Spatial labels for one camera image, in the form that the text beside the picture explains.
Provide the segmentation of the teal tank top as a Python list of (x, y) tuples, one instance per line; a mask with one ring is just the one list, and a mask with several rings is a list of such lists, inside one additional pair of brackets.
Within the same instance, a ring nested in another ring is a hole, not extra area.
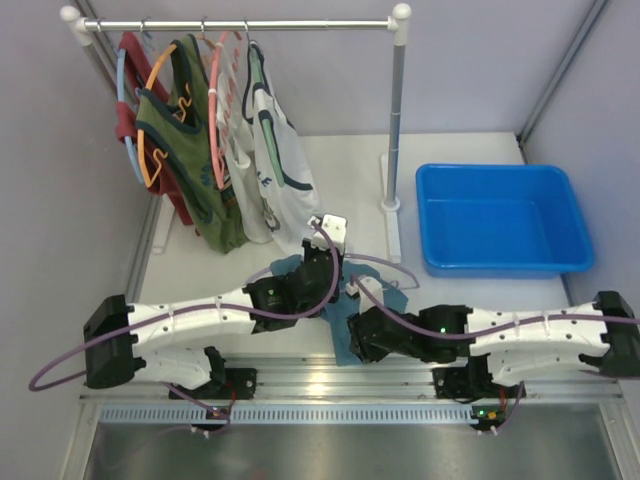
[(384, 289), (384, 305), (398, 313), (404, 313), (408, 304), (408, 298), (403, 290), (397, 290), (389, 284), (378, 270), (371, 266), (370, 262), (345, 258), (342, 267), (342, 279), (339, 281), (340, 296), (334, 304), (327, 304), (321, 317), (329, 323), (336, 365), (339, 367), (355, 366), (362, 361), (354, 355), (350, 349), (350, 333), (347, 320), (351, 315), (358, 313), (359, 302), (351, 299), (345, 293), (345, 286), (351, 276), (371, 276), (376, 278)]

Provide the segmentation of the lavender plastic hanger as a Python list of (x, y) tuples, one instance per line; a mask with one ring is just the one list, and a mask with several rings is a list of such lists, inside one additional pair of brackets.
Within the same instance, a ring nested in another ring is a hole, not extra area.
[(376, 257), (376, 256), (372, 256), (372, 255), (366, 255), (366, 254), (359, 254), (359, 253), (346, 253), (344, 255), (345, 258), (347, 259), (354, 259), (354, 260), (361, 260), (361, 261), (365, 261), (365, 262), (370, 262), (370, 263), (376, 263), (379, 265), (384, 265), (390, 269), (396, 270), (402, 274), (404, 274), (405, 276), (407, 276), (411, 281), (412, 284), (409, 286), (401, 286), (399, 284), (398, 281), (394, 280), (394, 281), (389, 281), (389, 284), (391, 286), (393, 286), (395, 289), (397, 290), (415, 290), (415, 289), (419, 289), (421, 287), (421, 284), (417, 278), (417, 276), (409, 269), (407, 269), (406, 267), (402, 266), (399, 263), (394, 263), (390, 260), (384, 259), (384, 258), (380, 258), (380, 257)]

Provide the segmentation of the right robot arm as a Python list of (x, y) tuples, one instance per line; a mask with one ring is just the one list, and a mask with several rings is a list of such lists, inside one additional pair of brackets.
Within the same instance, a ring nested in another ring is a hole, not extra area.
[(441, 304), (413, 314), (370, 302), (348, 328), (365, 364), (397, 354), (432, 365), (439, 399), (515, 398), (524, 382), (552, 373), (639, 376), (639, 320), (615, 291), (540, 313)]

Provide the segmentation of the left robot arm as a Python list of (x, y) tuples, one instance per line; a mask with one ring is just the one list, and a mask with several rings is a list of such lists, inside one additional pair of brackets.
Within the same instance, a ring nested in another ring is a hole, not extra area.
[(148, 305), (106, 298), (83, 328), (87, 387), (163, 382), (217, 396), (226, 373), (215, 338), (289, 329), (337, 301), (342, 251), (309, 240), (303, 247), (293, 271), (203, 300)]

